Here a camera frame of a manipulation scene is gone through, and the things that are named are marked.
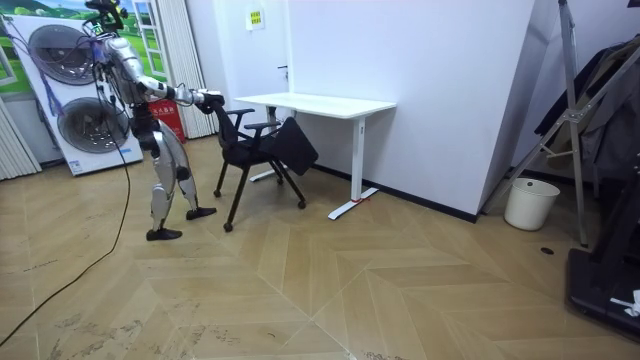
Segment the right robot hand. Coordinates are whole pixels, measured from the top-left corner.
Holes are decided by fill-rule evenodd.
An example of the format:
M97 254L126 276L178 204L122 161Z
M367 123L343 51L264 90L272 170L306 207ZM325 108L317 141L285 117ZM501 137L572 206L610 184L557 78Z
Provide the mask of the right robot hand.
M194 93L194 104L205 115L222 109L226 101L220 91L198 89Z

